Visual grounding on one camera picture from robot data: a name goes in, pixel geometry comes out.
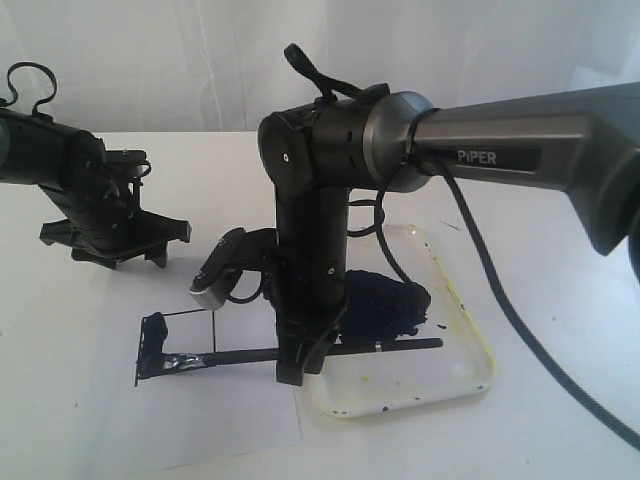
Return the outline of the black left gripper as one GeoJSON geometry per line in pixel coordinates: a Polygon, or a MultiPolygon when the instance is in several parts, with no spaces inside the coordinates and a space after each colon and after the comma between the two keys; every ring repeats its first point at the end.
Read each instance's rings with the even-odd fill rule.
{"type": "Polygon", "coordinates": [[[143,181],[135,177],[82,180],[72,185],[40,182],[38,187],[64,215],[42,225],[47,246],[72,249],[76,262],[115,270],[120,255],[144,255],[159,268],[168,262],[167,244],[187,243],[191,226],[141,207],[143,181]]]}

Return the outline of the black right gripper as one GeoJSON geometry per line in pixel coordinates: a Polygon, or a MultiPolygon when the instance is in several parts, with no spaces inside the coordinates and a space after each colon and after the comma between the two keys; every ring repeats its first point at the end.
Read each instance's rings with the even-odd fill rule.
{"type": "Polygon", "coordinates": [[[276,197],[277,268],[272,292],[279,383],[302,386],[304,373],[320,374],[337,337],[347,298],[348,198],[347,189],[276,197]],[[311,348],[305,364],[303,350],[311,348]]]}

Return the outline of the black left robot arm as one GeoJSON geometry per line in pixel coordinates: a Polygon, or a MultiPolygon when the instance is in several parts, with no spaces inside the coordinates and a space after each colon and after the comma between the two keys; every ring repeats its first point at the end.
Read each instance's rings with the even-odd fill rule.
{"type": "Polygon", "coordinates": [[[75,261],[114,269],[143,257],[163,268],[169,242],[189,242],[188,221],[142,209],[150,171],[143,150],[109,150],[92,133],[45,114],[1,111],[1,181],[37,186],[62,212],[39,238],[70,248],[75,261]]]}

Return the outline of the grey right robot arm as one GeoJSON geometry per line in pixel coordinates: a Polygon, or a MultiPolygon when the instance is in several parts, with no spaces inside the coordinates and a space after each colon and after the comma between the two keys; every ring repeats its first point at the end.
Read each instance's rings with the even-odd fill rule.
{"type": "Polygon", "coordinates": [[[259,126],[275,188],[276,377],[317,373],[343,311],[351,190],[412,192],[431,177],[565,193],[593,248],[639,262],[635,83],[439,109],[385,85],[279,111],[259,126]]]}

